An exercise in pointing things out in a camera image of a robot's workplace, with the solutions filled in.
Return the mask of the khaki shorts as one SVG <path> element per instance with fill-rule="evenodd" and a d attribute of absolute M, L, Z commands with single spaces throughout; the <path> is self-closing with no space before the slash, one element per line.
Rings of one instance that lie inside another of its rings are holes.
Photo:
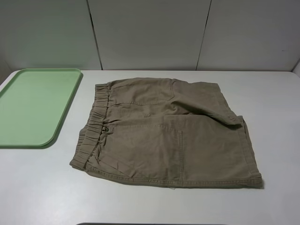
<path fill-rule="evenodd" d="M 127 185 L 263 187 L 246 122 L 210 82 L 132 78 L 97 84 L 70 165 Z"/>

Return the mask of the green plastic tray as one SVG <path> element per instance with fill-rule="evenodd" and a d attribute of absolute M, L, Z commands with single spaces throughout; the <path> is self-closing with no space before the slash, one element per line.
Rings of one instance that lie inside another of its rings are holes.
<path fill-rule="evenodd" d="M 79 69 L 23 69 L 0 92 L 0 146 L 43 147 L 58 134 Z"/>

